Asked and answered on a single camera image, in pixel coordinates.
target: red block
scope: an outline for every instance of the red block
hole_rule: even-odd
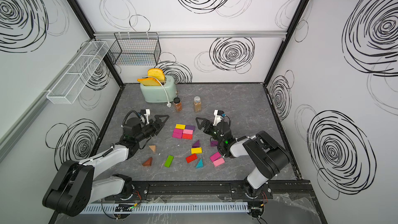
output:
[[[183,139],[192,139],[192,137],[193,137],[192,134],[186,134],[186,133],[183,133],[183,134],[182,134],[182,138],[183,138]]]
[[[193,160],[196,160],[196,159],[198,159],[198,156],[196,154],[192,154],[191,156],[186,158],[187,163],[190,163],[190,162],[192,162]]]

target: triangular block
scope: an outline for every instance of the triangular block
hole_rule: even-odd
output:
[[[199,139],[198,139],[198,141],[196,141],[193,145],[192,145],[192,148],[199,148],[200,147],[200,144],[199,144]]]
[[[202,159],[200,159],[200,161],[198,162],[198,165],[196,166],[197,169],[203,168],[203,161]]]
[[[156,145],[151,145],[149,147],[153,151],[153,154],[155,154],[156,153]]]
[[[151,166],[152,165],[152,157],[150,157],[142,166]]]

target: rectangular block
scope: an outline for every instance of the rectangular block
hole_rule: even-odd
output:
[[[184,124],[176,124],[176,128],[184,130],[185,129],[185,125]]]
[[[172,164],[173,159],[174,159],[174,157],[173,157],[172,155],[169,155],[169,156],[167,157],[166,162],[164,163],[164,166],[170,168],[170,165]]]
[[[219,152],[217,152],[216,154],[213,154],[211,157],[210,157],[210,160],[212,161],[212,162],[214,162],[214,161],[216,161],[218,158],[220,158],[221,157],[221,154],[219,153]]]
[[[214,167],[217,167],[219,165],[222,165],[223,163],[225,163],[223,158],[217,159],[216,161],[213,162]]]
[[[199,147],[199,148],[191,148],[191,154],[200,154],[200,153],[202,153],[202,148],[201,147]]]
[[[186,125],[185,129],[195,131],[195,126]]]
[[[185,129],[185,130],[182,131],[182,133],[184,133],[184,134],[193,134],[193,131]]]
[[[192,162],[193,160],[196,160],[196,159],[198,159],[198,156],[196,154],[192,154],[191,156],[186,157],[187,163],[190,163],[190,162]]]
[[[181,139],[182,138],[182,133],[175,133],[175,132],[173,132],[173,137],[174,138],[179,138],[179,139]]]
[[[192,134],[186,134],[186,133],[182,134],[183,139],[192,139],[192,137],[193,137]]]
[[[182,130],[182,129],[177,129],[177,128],[176,128],[176,129],[174,129],[173,132],[175,132],[175,133],[183,133],[183,131],[184,131],[184,130]]]

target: yellow block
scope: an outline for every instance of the yellow block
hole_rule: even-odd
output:
[[[191,154],[200,154],[200,153],[202,153],[202,148],[201,147],[199,147],[199,148],[191,148]]]
[[[176,124],[176,128],[184,130],[185,129],[185,125],[184,124]]]

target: pink block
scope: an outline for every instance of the pink block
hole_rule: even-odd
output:
[[[214,167],[217,167],[219,165],[222,165],[223,163],[225,163],[223,158],[217,159],[216,161],[213,162]]]
[[[184,130],[181,130],[181,129],[174,129],[174,133],[182,133]]]
[[[216,161],[218,158],[220,158],[221,157],[221,154],[219,153],[219,152],[217,152],[216,154],[213,154],[211,157],[210,157],[210,160],[212,161],[212,162],[214,162],[214,161]]]
[[[184,133],[184,134],[193,134],[193,130],[185,129],[182,133]]]
[[[173,132],[173,137],[174,137],[174,138],[182,138],[182,133],[175,133],[175,132]]]

